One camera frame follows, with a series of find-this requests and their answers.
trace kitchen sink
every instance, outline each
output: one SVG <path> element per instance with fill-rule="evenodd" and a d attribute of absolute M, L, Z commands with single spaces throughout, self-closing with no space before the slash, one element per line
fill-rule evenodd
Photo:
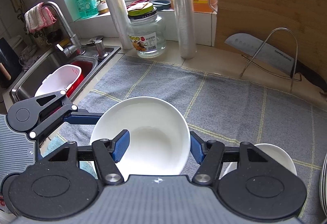
<path fill-rule="evenodd" d="M 67 58 L 64 52 L 51 48 L 22 76 L 10 92 L 14 102 L 34 97 L 42 81 L 56 69 L 73 64 L 81 67 L 84 80 L 69 97 L 73 101 L 100 69 L 120 50 L 119 46 L 105 46 L 109 55 L 104 60 L 98 60 L 95 46 L 83 46 L 83 55 Z"/>

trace black container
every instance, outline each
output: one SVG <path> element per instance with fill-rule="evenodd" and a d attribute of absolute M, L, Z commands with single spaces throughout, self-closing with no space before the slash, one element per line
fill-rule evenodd
<path fill-rule="evenodd" d="M 4 38 L 0 39 L 0 86 L 8 88 L 22 71 L 19 57 Z"/>

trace jar lid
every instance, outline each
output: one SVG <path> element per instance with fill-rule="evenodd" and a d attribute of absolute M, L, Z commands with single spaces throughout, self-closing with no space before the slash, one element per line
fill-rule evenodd
<path fill-rule="evenodd" d="M 151 2 L 139 2 L 134 6 L 128 8 L 127 12 L 129 16 L 135 17 L 143 14 L 150 13 L 153 10 L 153 3 Z"/>
<path fill-rule="evenodd" d="M 128 15 L 128 18 L 130 20 L 142 19 L 142 18 L 153 16 L 154 14 L 156 14 L 156 12 L 157 12 L 157 9 L 155 7 L 153 7 L 153 10 L 151 12 L 149 12 L 149 13 L 142 14 L 142 15 L 139 15 L 139 16 L 130 16 L 130 15 Z"/>

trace dish towel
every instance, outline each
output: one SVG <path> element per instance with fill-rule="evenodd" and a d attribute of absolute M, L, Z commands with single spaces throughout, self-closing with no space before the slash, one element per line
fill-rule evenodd
<path fill-rule="evenodd" d="M 48 7 L 42 7 L 43 2 L 34 6 L 25 13 L 27 30 L 30 33 L 41 30 L 55 23 L 57 20 L 53 17 Z"/>

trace faucet handle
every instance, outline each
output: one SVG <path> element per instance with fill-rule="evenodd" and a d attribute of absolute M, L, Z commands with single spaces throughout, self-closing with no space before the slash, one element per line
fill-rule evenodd
<path fill-rule="evenodd" d="M 63 48 L 63 47 L 61 47 L 59 44 L 57 44 L 56 47 L 57 47 L 60 51 L 62 51 L 62 52 L 67 56 L 67 58 L 69 58 L 69 57 L 72 55 L 71 52 L 69 51 L 69 48 Z"/>
<path fill-rule="evenodd" d="M 63 52 L 63 47 L 61 47 L 59 44 L 56 45 L 59 50 Z"/>

